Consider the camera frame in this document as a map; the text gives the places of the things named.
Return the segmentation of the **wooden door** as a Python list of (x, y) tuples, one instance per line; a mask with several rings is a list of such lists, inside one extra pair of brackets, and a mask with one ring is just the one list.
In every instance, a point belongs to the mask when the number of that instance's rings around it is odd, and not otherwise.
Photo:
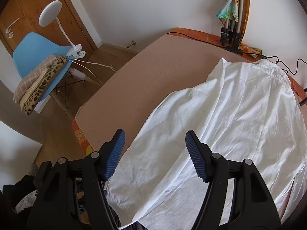
[(1, 0), (1, 43), (10, 55), (30, 32), (85, 51), (83, 60), (97, 49), (71, 0)]

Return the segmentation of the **metal door stopper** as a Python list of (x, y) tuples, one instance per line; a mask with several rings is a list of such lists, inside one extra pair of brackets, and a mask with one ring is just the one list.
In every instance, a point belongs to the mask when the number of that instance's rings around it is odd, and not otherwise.
[(136, 41), (132, 40), (131, 43), (129, 45), (127, 45), (127, 48), (130, 48), (132, 46), (136, 45)]

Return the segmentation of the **white long-sleeve shirt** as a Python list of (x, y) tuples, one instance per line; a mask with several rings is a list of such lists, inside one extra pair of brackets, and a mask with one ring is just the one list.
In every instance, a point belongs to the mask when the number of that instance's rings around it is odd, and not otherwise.
[(191, 229), (208, 184), (185, 146), (192, 130), (228, 160), (251, 159), (285, 221), (306, 190), (306, 126), (286, 73), (221, 59), (207, 80), (169, 94), (120, 159), (107, 201), (125, 228)]

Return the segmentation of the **folded silver tripod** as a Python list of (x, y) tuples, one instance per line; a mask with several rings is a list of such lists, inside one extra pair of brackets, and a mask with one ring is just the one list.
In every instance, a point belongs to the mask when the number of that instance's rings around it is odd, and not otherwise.
[(222, 22), (220, 42), (228, 51), (242, 55), (239, 45), (243, 38), (240, 30), (243, 23), (244, 0), (226, 0), (222, 9), (216, 15)]

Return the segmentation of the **beige checked folded cloth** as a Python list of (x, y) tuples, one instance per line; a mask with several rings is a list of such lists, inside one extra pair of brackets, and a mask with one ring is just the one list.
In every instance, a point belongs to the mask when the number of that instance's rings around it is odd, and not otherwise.
[(55, 55), (49, 55), (45, 60), (43, 60), (37, 67), (34, 68), (29, 74), (27, 74), (21, 82), (18, 84), (13, 101), (16, 104), (20, 104), (20, 100), (26, 91), (32, 86), (32, 84), (38, 79), (41, 73), (55, 61)]

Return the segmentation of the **leopard print cloth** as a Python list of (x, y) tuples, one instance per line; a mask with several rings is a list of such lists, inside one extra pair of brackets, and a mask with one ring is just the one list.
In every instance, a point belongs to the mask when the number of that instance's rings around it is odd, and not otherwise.
[(47, 67), (32, 86), (26, 91), (20, 100), (20, 110), (28, 116), (32, 114), (35, 107), (56, 78), (58, 73), (66, 66), (68, 59), (64, 56), (57, 56), (51, 66)]

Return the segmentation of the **colourful scarf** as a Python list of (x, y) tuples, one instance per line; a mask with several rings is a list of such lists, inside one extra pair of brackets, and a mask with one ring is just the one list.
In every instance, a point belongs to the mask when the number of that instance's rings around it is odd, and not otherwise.
[(239, 18), (239, 0), (226, 0), (222, 9), (216, 14), (222, 24), (226, 23), (226, 20), (234, 20), (238, 22)]

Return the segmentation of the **light blue chair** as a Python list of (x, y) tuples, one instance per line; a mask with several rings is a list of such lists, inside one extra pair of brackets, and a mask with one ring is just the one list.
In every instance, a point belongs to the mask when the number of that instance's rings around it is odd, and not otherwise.
[(15, 68), (21, 78), (34, 70), (49, 55), (65, 56), (70, 46), (59, 46), (34, 32), (28, 33), (12, 54)]

